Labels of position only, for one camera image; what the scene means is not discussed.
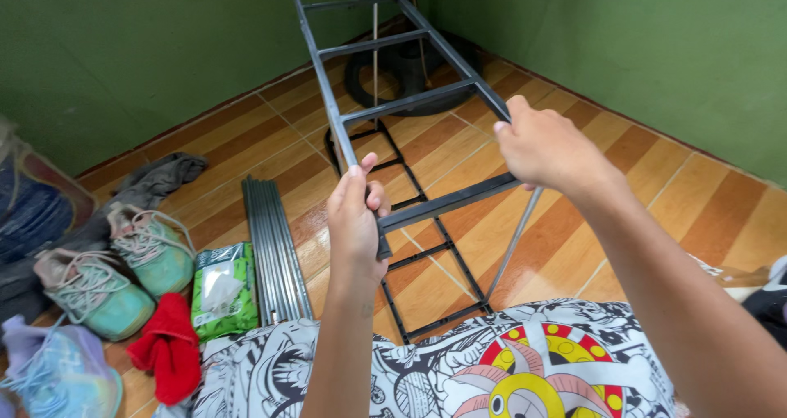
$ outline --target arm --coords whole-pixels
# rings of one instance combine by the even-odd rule
[[[390,202],[378,182],[364,200],[366,175],[377,162],[369,154],[341,177],[328,199],[330,281],[306,392],[303,418],[369,416],[371,322],[375,291],[388,269],[377,261],[377,223]]]
[[[604,247],[676,390],[698,416],[780,416],[787,353],[658,225],[571,121],[508,101],[500,151],[527,187],[564,193]]]

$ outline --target bundle of metal rods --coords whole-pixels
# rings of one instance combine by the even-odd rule
[[[257,305],[263,326],[314,319],[276,182],[241,182],[257,265]]]

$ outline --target green wall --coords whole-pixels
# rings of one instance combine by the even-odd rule
[[[430,0],[433,23],[787,186],[787,0]]]
[[[318,43],[370,10],[313,12]],[[71,174],[308,60],[293,0],[0,0],[0,114]]]

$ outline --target red cloth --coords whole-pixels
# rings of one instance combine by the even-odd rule
[[[191,395],[200,381],[199,337],[180,293],[165,293],[143,337],[126,348],[134,366],[153,372],[158,401],[173,405]]]

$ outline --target tattoo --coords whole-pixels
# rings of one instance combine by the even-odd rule
[[[364,303],[364,305],[360,306],[360,316],[361,318],[369,318],[371,314],[375,312],[375,303]]]

